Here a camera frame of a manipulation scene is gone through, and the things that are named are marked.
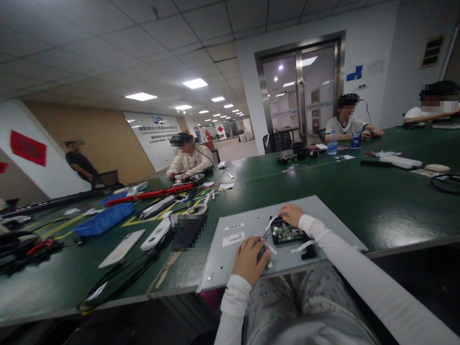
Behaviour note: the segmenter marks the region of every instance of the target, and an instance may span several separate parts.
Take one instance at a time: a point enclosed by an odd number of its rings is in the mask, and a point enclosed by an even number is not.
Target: vent
[[[426,42],[425,54],[423,55],[422,67],[425,69],[437,65],[439,54],[441,54],[441,47],[444,41],[444,35],[431,37]]]

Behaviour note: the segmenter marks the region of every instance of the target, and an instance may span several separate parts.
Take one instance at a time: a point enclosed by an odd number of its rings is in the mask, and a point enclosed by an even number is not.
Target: table
[[[190,322],[198,322],[193,319],[190,309],[186,314],[180,309],[180,304],[190,304],[190,301],[183,299],[194,298],[219,217],[313,194],[369,248],[369,257],[457,242],[460,240],[457,196],[430,188],[429,180],[424,176],[399,168],[360,166],[359,161],[368,159],[364,157],[367,151],[394,150],[424,163],[448,165],[452,171],[458,172],[459,143],[458,131],[394,127],[385,130],[383,138],[363,142],[361,150],[346,151],[346,154],[356,156],[348,161],[337,162],[326,153],[321,153],[316,159],[280,166],[276,164],[276,158],[282,153],[278,152],[234,161],[224,170],[215,167],[214,176],[208,181],[235,182],[235,187],[209,202],[207,224],[195,247],[179,255],[159,288],[155,288],[152,283],[159,280],[172,255],[170,248],[166,248],[120,298],[103,307],[148,298],[169,298],[166,301],[171,308],[186,315]],[[149,190],[166,185],[169,182],[165,177],[149,180]],[[78,207],[85,211],[98,207],[101,199],[89,199],[69,205],[66,209]],[[56,211],[39,223],[47,223],[58,215],[61,217],[62,213],[63,210]],[[73,222],[66,226],[57,223],[43,229],[43,232],[63,226],[55,235],[65,235],[74,225],[84,221],[78,218],[79,215],[72,215]],[[54,254],[48,262],[38,267],[28,266],[11,277],[1,276],[1,294],[8,298],[2,298],[0,302],[0,325],[77,313],[75,306],[105,272],[97,269],[97,265],[126,234],[146,229],[146,234],[140,240],[143,241],[159,223],[151,221],[139,224],[130,219],[82,247],[73,244],[75,235],[71,233],[65,238],[69,246]],[[141,255],[138,247],[129,254],[128,262]]]

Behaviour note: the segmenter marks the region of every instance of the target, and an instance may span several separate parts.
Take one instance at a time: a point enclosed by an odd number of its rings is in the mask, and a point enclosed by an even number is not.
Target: blue plastic basket
[[[127,195],[128,195],[128,192],[123,192],[123,193],[120,193],[120,194],[115,194],[115,195],[108,196],[103,201],[101,201],[101,205],[107,207],[107,203],[109,201],[121,199],[121,198],[123,198],[123,197],[125,197]]]
[[[134,212],[132,203],[115,205],[73,229],[81,237],[100,235]]]

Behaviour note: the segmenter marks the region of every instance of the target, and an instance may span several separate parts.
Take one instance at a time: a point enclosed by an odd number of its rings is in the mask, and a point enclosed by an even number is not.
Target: white phone
[[[101,262],[98,268],[115,265],[120,262],[144,234],[144,230],[129,233],[117,247]]]

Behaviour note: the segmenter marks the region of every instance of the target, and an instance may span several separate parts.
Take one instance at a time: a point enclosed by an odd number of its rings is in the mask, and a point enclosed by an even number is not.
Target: hand
[[[235,263],[231,274],[245,279],[252,287],[259,280],[270,257],[270,251],[267,250],[262,255],[259,263],[257,263],[257,254],[264,243],[265,240],[260,236],[251,236],[245,239],[236,250]]]
[[[302,209],[294,204],[284,205],[278,212],[278,217],[283,216],[283,220],[294,228],[299,227],[299,220],[305,214]]]

